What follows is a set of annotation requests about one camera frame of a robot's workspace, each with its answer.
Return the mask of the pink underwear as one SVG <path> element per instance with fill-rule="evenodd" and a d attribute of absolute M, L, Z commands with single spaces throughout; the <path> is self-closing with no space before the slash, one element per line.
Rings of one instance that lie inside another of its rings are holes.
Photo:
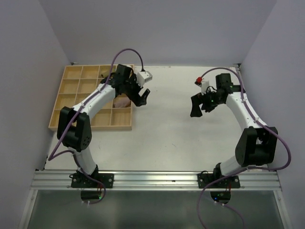
<path fill-rule="evenodd" d="M 112 105 L 113 108 L 126 108 L 130 106 L 131 106 L 131 100 L 127 97 L 114 100 Z"/>

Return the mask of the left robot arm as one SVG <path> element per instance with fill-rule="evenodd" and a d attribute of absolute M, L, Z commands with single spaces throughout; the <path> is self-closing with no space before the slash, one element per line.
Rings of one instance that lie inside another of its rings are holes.
<path fill-rule="evenodd" d="M 97 165 L 89 150 L 92 140 L 91 120 L 108 102 L 121 94 L 126 95 L 137 107 L 146 105 L 150 90 L 146 89 L 143 94 L 140 91 L 152 78 L 149 71 L 135 73 L 131 67 L 119 64 L 116 71 L 102 79 L 83 101 L 71 108 L 65 106 L 61 109 L 57 128 L 58 143 L 75 156 L 86 186 L 94 187 L 99 181 L 99 175 L 94 172 Z"/>

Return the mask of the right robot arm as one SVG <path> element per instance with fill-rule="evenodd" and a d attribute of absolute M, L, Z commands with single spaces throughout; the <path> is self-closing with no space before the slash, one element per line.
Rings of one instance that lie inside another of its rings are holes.
<path fill-rule="evenodd" d="M 216 76 L 216 86 L 198 77 L 195 84 L 201 92 L 191 97 L 191 117 L 201 117 L 219 105 L 226 105 L 234 114 L 242 134 L 235 147 L 234 156 L 216 165 L 212 181 L 217 187 L 224 187 L 229 182 L 229 174 L 243 167 L 264 166 L 273 162 L 277 144 L 275 127 L 268 127 L 260 121 L 251 105 L 246 104 L 245 89 L 235 85 L 228 73 Z"/>

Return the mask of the olive rolled underwear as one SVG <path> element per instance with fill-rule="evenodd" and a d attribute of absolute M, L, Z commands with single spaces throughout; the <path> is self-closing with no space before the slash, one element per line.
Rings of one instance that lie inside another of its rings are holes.
<path fill-rule="evenodd" d="M 99 75 L 100 75 L 100 78 L 107 78 L 110 74 L 110 71 L 109 70 L 100 70 L 99 72 Z"/>

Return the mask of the wooden compartment tray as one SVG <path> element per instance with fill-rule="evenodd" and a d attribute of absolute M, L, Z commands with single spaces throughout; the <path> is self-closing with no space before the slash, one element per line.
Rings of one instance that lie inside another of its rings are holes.
<path fill-rule="evenodd" d="M 110 70 L 110 65 L 69 65 L 62 75 L 56 101 L 49 122 L 49 129 L 56 132 L 60 110 L 73 107 L 86 99 L 99 85 L 100 70 Z M 119 95 L 114 100 L 127 97 Z M 132 129 L 132 105 L 126 108 L 113 108 L 113 101 L 108 102 L 91 120 L 93 131 L 114 131 Z"/>

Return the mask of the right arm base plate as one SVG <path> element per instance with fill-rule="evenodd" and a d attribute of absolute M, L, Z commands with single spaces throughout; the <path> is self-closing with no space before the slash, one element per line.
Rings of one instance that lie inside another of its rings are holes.
<path fill-rule="evenodd" d="M 214 174 L 203 171 L 197 174 L 198 188 L 240 188 L 240 180 L 238 176 L 216 178 Z"/>

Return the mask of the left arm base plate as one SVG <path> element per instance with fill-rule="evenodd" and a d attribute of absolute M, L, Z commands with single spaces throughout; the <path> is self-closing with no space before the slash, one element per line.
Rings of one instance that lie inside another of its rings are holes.
<path fill-rule="evenodd" d="M 99 183 L 94 180 L 101 182 L 105 188 L 112 188 L 114 183 L 114 174 L 112 173 L 97 173 L 91 178 L 87 178 L 84 174 L 76 172 L 70 174 L 72 188 L 97 188 L 101 187 Z"/>

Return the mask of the aluminium mounting rail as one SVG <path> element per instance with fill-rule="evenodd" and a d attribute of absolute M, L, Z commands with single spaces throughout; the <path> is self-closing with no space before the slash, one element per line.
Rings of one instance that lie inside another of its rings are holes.
<path fill-rule="evenodd" d="M 77 185 L 73 170 L 44 170 L 34 174 L 33 190 L 92 190 L 82 182 Z M 102 183 L 112 190 L 198 191 L 210 181 L 204 172 L 101 171 Z M 281 184 L 276 172 L 245 171 L 209 186 L 209 190 L 278 191 Z"/>

